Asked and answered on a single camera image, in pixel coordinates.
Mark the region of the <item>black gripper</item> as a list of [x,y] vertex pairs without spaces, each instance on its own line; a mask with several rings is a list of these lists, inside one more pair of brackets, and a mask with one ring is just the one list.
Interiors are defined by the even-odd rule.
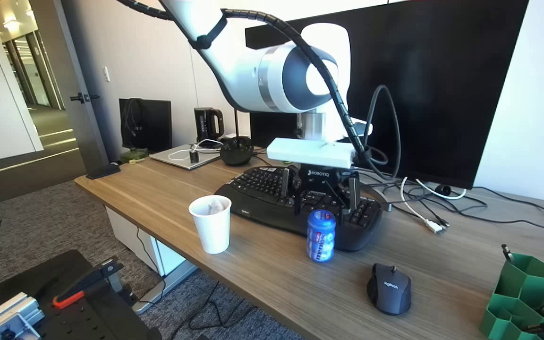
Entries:
[[347,170],[327,169],[327,167],[310,167],[302,165],[291,180],[289,167],[281,169],[279,178],[279,197],[285,201],[289,197],[289,187],[293,193],[293,212],[298,214],[302,210],[304,197],[313,193],[323,193],[330,197],[340,208],[347,208],[349,212],[359,206],[359,178],[351,176],[347,180],[347,197],[342,191],[342,184],[349,176]]

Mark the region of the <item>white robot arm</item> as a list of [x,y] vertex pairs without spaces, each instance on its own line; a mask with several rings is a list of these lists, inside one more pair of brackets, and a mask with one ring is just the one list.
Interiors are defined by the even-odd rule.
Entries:
[[[351,170],[355,144],[345,95],[351,76],[349,34],[332,23],[296,33],[289,23],[255,10],[221,8],[215,0],[158,0],[160,10],[140,0],[119,0],[138,14],[172,21],[213,72],[236,110],[304,114],[302,140],[276,138],[272,161]],[[228,21],[255,19],[279,31],[287,42],[270,48],[234,48]]]

